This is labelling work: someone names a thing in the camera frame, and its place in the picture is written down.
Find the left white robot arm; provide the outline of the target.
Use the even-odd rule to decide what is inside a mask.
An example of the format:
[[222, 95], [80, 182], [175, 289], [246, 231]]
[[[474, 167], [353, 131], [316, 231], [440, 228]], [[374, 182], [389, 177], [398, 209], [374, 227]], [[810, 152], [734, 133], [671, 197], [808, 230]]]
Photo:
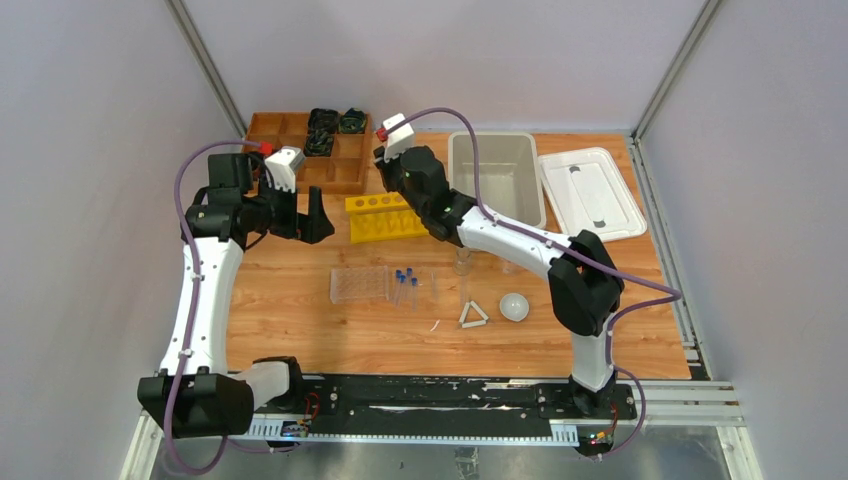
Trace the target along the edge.
[[295, 358], [262, 358], [237, 374], [226, 360], [232, 292], [253, 245], [249, 235], [316, 244], [335, 232], [320, 188], [310, 187], [308, 211], [298, 210], [304, 161], [296, 147], [213, 154], [207, 186], [182, 211], [183, 281], [172, 339], [158, 372], [137, 389], [144, 410], [177, 439], [241, 435], [257, 409], [293, 413], [307, 402]]

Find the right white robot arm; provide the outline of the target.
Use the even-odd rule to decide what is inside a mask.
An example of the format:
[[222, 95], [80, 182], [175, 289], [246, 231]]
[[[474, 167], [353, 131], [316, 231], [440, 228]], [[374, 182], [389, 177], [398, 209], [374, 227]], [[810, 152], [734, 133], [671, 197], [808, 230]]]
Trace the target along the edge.
[[596, 417], [611, 403], [616, 374], [609, 354], [609, 325], [620, 306], [622, 280], [597, 235], [587, 230], [565, 237], [503, 217], [485, 215], [473, 197], [449, 186], [443, 164], [426, 146], [390, 157], [373, 152], [384, 188], [399, 194], [430, 236], [457, 247], [491, 253], [545, 280], [556, 320], [572, 335], [569, 403], [584, 417]]

